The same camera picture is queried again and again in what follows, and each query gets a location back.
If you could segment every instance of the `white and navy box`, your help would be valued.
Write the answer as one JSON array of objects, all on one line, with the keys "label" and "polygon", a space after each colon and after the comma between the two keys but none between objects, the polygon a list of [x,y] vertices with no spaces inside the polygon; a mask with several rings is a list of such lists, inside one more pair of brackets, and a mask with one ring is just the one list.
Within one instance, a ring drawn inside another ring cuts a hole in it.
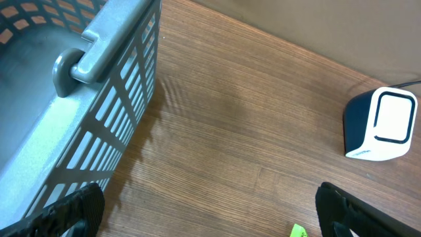
[{"label": "white and navy box", "polygon": [[343,113],[345,156],[385,161],[410,147],[418,102],[413,93],[382,87],[354,97]]}]

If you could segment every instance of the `gray plastic basket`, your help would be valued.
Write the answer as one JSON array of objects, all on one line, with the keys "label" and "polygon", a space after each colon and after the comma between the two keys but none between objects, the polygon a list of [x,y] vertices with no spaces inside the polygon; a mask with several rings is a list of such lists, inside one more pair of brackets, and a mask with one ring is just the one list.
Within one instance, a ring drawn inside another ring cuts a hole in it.
[{"label": "gray plastic basket", "polygon": [[0,11],[3,228],[106,187],[154,91],[161,1],[2,0]]}]

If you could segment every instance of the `wooden table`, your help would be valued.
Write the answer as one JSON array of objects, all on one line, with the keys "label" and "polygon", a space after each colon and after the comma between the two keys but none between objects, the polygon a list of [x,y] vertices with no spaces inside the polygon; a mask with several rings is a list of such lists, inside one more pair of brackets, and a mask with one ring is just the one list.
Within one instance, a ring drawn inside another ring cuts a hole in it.
[{"label": "wooden table", "polygon": [[421,121],[404,156],[344,157],[342,112],[384,84],[187,0],[165,0],[157,88],[100,236],[319,236],[330,181],[421,230]]}]

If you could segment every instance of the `power cord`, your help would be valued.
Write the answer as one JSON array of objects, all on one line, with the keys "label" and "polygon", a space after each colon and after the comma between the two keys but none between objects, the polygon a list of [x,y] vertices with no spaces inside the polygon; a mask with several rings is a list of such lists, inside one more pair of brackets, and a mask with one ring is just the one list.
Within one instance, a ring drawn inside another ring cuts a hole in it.
[{"label": "power cord", "polygon": [[393,85],[393,86],[390,86],[390,87],[391,88],[402,88],[402,87],[405,87],[405,86],[412,86],[412,85],[415,85],[415,84],[421,84],[421,80],[413,81],[413,82],[405,82],[405,83]]}]

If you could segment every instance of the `beige wall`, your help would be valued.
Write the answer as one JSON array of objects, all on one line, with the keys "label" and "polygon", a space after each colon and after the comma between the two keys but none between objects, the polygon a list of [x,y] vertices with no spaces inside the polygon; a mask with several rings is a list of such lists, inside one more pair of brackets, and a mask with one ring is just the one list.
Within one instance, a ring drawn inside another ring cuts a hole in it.
[{"label": "beige wall", "polygon": [[421,75],[421,0],[194,1],[390,84]]}]

